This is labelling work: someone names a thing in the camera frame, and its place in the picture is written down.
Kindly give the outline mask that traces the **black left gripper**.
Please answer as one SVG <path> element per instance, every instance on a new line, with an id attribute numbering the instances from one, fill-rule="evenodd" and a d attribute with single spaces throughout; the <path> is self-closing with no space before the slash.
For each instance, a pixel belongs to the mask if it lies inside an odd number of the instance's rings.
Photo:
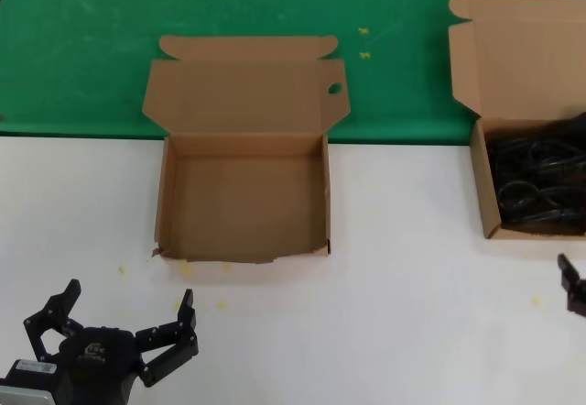
<path id="1" fill-rule="evenodd" d="M 80 295 L 81 283 L 72 279 L 63 292 L 52 295 L 24 321 L 37 361 L 53 358 L 42 341 L 45 332 L 53 330 L 66 338 L 57 359 L 71 383 L 72 404 L 126 404 L 137 373 L 144 386 L 151 388 L 199 353 L 191 289 L 185 290 L 175 322 L 141 330 L 135 336 L 116 328 L 83 329 L 70 318 Z M 166 350 L 150 362 L 140 360 L 140 355 L 163 347 Z"/>

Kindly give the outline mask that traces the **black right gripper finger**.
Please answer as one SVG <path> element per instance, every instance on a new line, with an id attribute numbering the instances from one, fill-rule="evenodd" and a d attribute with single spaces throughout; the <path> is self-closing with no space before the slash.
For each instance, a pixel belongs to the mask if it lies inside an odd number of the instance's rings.
<path id="1" fill-rule="evenodd" d="M 567 293 L 567 309 L 581 317 L 586 316 L 585 279 L 570 263 L 565 254 L 558 255 L 558 266 L 561 273 L 561 286 Z"/>

